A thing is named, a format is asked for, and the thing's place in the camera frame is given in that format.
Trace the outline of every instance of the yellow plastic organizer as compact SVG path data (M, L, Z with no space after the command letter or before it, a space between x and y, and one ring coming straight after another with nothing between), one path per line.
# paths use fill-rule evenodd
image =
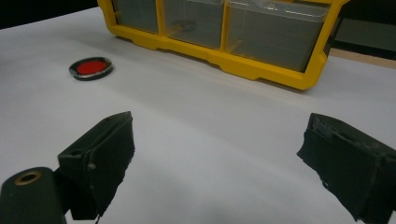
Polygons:
M314 86L348 0L98 0L114 34L170 49L248 79Z

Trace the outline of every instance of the tabletop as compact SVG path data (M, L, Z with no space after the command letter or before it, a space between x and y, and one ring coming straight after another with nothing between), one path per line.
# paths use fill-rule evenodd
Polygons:
M73 79L92 56L114 71ZM396 148L395 86L395 69L332 56L307 91L247 80L115 37L98 7L0 30L0 182L56 169L93 125L131 111L134 158L100 223L355 223L296 152L311 113Z

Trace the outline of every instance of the storage compartment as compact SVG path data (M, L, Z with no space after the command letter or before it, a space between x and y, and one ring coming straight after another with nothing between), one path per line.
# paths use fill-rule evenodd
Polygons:
M113 0L119 25L158 34L155 0Z
M226 51L304 72L329 6L304 2L228 0Z
M223 0L163 0L165 34L219 49L223 8Z

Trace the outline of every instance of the yellow frame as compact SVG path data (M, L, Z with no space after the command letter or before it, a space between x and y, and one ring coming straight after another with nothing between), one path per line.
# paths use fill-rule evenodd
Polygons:
M343 4L348 0L305 0L329 4L329 12L319 33L308 65L303 73L287 68L262 63L225 52L229 7L224 4L220 49L208 49L165 36L163 24L163 2L156 0L159 33L157 35L118 25L112 0L98 0L103 10L107 29L114 35L131 39L136 45L146 49L169 49L216 64L224 72L248 79L264 78L299 90L306 90L318 82L326 64L327 56L323 51Z

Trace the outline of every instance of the clear plastic bin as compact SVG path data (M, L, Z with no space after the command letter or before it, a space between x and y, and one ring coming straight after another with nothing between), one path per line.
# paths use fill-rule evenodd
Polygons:
M223 0L163 0L165 34L219 49L223 8Z
M158 34L155 0L113 0L119 25Z
M302 2L228 0L226 51L303 72L329 6Z

